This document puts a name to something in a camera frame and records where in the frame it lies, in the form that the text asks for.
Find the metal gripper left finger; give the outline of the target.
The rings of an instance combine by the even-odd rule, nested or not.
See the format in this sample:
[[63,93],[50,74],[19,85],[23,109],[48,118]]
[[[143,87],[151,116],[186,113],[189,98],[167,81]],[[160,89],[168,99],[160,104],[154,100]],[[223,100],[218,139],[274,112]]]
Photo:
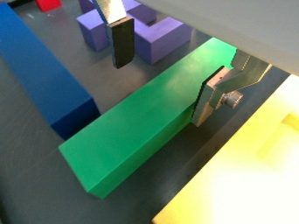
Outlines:
[[115,68],[135,57],[135,20],[127,15],[123,0],[92,0],[106,24]]

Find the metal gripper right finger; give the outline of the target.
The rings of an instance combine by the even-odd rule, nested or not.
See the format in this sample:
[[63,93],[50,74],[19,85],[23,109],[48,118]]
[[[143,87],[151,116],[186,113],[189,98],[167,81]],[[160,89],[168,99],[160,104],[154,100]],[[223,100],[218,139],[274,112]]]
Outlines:
[[231,66],[231,69],[222,66],[201,86],[191,116],[191,122],[197,127],[203,124],[222,105],[233,109],[239,105],[243,98],[239,90],[261,82],[273,67],[270,63],[239,49]]

